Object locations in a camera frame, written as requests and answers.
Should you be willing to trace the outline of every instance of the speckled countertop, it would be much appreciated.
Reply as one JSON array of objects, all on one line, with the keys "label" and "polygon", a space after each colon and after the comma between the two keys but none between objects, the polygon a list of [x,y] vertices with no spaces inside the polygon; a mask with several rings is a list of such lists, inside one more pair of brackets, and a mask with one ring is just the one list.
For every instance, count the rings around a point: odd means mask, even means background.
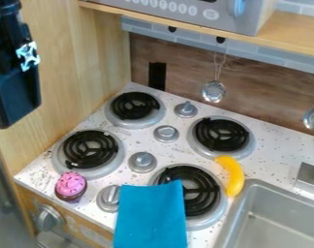
[{"label": "speckled countertop", "polygon": [[[112,126],[105,118],[104,107],[100,107],[73,130],[103,129],[117,135],[123,141],[126,150],[125,160],[118,170],[103,178],[89,181],[88,190],[79,203],[70,204],[60,201],[53,192],[59,174],[52,168],[50,160],[51,147],[15,176],[16,183],[44,198],[57,202],[77,215],[112,232],[115,226],[116,214],[103,212],[96,204],[97,194],[108,185],[146,185],[152,173],[175,163],[196,164],[210,169],[221,179],[224,185],[227,184],[227,173],[218,164],[196,154],[186,141],[187,130],[195,120],[210,115],[221,115],[242,122],[255,135],[255,151],[249,157],[240,160],[246,178],[259,178],[314,200],[313,195],[294,189],[300,163],[306,162],[314,165],[314,137],[194,101],[191,102],[199,109],[198,116],[194,119],[183,119],[173,114],[173,108],[187,99],[135,83],[128,84],[122,91],[144,91],[159,97],[167,107],[166,117],[152,127],[128,131]],[[169,144],[155,140],[152,133],[160,125],[176,127],[180,133],[180,138]],[[129,157],[140,151],[150,152],[157,158],[158,166],[156,170],[139,174],[128,168],[127,161]],[[198,232],[189,232],[189,247],[213,247],[224,220],[225,216],[210,228]]]}]

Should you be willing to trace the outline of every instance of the blue cloth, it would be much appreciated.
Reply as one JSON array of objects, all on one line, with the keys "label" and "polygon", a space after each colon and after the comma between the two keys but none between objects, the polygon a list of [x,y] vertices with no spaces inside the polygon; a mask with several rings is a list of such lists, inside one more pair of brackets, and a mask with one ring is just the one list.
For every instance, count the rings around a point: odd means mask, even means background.
[{"label": "blue cloth", "polygon": [[114,248],[185,248],[182,183],[121,186]]}]

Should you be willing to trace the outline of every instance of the black coil burner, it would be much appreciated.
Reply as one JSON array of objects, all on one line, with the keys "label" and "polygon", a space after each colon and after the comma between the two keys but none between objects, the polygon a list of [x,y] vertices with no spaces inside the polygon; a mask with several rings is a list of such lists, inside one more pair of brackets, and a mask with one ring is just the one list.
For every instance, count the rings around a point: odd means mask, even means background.
[{"label": "black coil burner", "polygon": [[231,120],[205,118],[194,129],[197,140],[210,151],[236,151],[249,140],[249,132]]},{"label": "black coil burner", "polygon": [[91,169],[102,166],[118,152],[116,140],[101,131],[77,132],[64,141],[68,169]]},{"label": "black coil burner", "polygon": [[115,98],[111,109],[121,120],[137,120],[147,117],[160,105],[151,95],[141,92],[124,93]]},{"label": "black coil burner", "polygon": [[166,168],[157,182],[164,184],[177,179],[183,183],[187,217],[207,213],[220,197],[220,188],[216,181],[208,173],[195,167]]}]

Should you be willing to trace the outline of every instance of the silver knob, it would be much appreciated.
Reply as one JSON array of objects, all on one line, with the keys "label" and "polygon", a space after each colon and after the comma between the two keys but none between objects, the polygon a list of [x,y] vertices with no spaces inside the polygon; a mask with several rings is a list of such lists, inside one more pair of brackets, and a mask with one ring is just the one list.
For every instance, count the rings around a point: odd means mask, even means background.
[{"label": "silver knob", "polygon": [[179,132],[172,126],[160,126],[153,132],[154,138],[160,142],[173,142],[179,138]]},{"label": "silver knob", "polygon": [[108,213],[116,212],[119,204],[119,189],[118,185],[110,185],[101,190],[97,195],[97,205]]},{"label": "silver knob", "polygon": [[128,165],[132,171],[147,173],[157,167],[157,160],[151,153],[138,152],[130,157]]},{"label": "silver knob", "polygon": [[176,115],[183,118],[192,118],[198,114],[198,109],[189,101],[184,104],[175,106],[174,112]]},{"label": "silver knob", "polygon": [[65,224],[61,214],[50,205],[41,205],[37,219],[37,228],[40,232],[49,232],[56,226]]}]

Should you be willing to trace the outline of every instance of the pink toy cupcake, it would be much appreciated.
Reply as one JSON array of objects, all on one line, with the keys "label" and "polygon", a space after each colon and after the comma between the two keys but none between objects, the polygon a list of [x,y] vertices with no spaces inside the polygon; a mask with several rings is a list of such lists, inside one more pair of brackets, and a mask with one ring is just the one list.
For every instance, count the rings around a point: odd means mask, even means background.
[{"label": "pink toy cupcake", "polygon": [[87,181],[77,172],[65,172],[58,179],[54,193],[62,201],[79,202],[87,189]]}]

